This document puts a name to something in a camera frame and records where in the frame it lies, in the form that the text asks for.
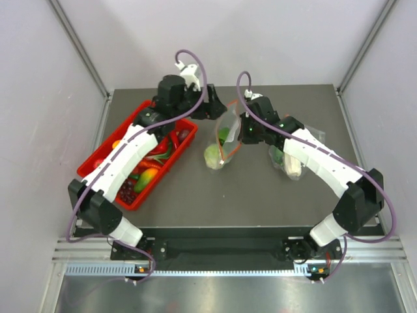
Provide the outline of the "clear zip bag red slider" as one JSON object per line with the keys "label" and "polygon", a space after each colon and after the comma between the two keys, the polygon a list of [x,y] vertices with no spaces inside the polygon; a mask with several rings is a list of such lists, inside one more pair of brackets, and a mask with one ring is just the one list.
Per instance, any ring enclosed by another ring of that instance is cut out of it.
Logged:
{"label": "clear zip bag red slider", "polygon": [[217,120],[203,153],[206,167],[211,170],[222,169],[242,145],[238,138],[241,129],[238,101],[230,102],[226,108],[227,111]]}

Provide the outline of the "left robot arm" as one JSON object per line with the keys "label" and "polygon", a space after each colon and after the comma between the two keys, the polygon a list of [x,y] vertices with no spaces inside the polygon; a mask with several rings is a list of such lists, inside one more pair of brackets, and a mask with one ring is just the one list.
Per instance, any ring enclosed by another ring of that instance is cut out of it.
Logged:
{"label": "left robot arm", "polygon": [[125,245],[131,257],[142,258],[148,249],[143,232],[113,204],[120,187],[139,162],[174,131],[178,120],[216,120],[226,110],[211,83],[198,89],[181,76],[164,76],[157,94],[137,113],[116,148],[90,174],[69,184],[72,216],[88,223],[99,235]]}

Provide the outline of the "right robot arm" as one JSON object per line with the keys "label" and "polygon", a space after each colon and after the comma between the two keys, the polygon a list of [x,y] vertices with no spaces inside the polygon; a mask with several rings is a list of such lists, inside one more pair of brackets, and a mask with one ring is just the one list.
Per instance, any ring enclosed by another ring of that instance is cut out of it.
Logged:
{"label": "right robot arm", "polygon": [[384,207],[383,176],[378,170],[365,172],[337,161],[337,154],[317,140],[304,124],[291,116],[280,118],[268,97],[245,91],[244,100],[249,111],[241,114],[240,141],[274,146],[284,157],[292,157],[310,169],[339,198],[332,213],[309,231],[304,241],[308,256],[321,257],[330,242],[358,231]]}

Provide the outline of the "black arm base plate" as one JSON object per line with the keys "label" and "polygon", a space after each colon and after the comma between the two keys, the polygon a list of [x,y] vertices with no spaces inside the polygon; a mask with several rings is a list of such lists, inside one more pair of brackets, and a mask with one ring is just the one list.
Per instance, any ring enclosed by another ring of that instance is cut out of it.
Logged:
{"label": "black arm base plate", "polygon": [[158,270],[278,270],[299,262],[328,264],[342,256],[340,241],[314,248],[308,227],[143,228],[139,247]]}

